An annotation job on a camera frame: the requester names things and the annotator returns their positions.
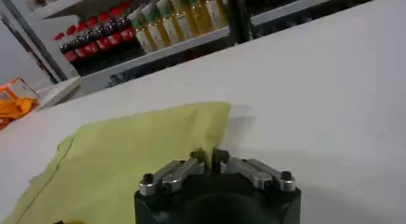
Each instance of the black pole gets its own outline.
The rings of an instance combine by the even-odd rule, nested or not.
[[[249,41],[249,18],[245,6],[240,0],[227,0],[227,6],[230,35],[239,44]]]

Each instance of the black device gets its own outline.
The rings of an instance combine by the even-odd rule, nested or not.
[[[289,171],[214,150],[145,174],[134,195],[137,224],[299,224],[301,191]]]

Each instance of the orange package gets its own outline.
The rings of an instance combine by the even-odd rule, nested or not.
[[[0,130],[11,121],[23,117],[38,104],[36,99],[0,100]]]
[[[37,105],[37,97],[21,78],[0,86],[0,130],[30,112]]]

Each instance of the screw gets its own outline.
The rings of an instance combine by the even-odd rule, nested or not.
[[[142,183],[144,184],[151,184],[154,182],[154,175],[153,174],[144,174],[142,178]]]
[[[292,180],[292,173],[290,171],[283,171],[280,175],[280,179],[284,181]]]

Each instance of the shelf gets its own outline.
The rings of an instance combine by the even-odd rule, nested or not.
[[[251,22],[254,26],[261,25],[272,20],[276,20],[280,17],[296,13],[313,6],[326,3],[331,0],[298,0],[293,3],[286,4],[279,8],[272,9],[270,11],[258,14],[251,17]]]
[[[53,16],[83,0],[57,0],[53,3],[49,3],[42,8],[36,9],[32,14],[35,19],[42,20]]]
[[[178,43],[178,44],[169,46],[167,48],[160,49],[159,51],[155,51],[155,52],[143,55],[141,57],[135,58],[133,60],[126,61],[124,63],[120,63],[113,67],[95,72],[93,74],[86,76],[85,78],[93,79],[95,77],[100,77],[100,76],[103,76],[103,77],[109,76],[110,77],[111,75],[117,74],[119,72],[123,72],[125,70],[132,69],[134,67],[138,67],[140,65],[144,65],[144,64],[159,60],[161,58],[165,58],[170,55],[175,55],[179,52],[186,51],[188,49],[192,49],[194,47],[197,47],[197,46],[200,46],[200,45],[203,45],[206,43],[210,43],[210,42],[216,41],[216,40],[224,38],[224,37],[228,37],[229,33],[230,33],[230,30],[227,26],[222,29],[218,29],[218,30],[212,31],[210,33],[201,35],[199,37],[184,41],[182,43]]]

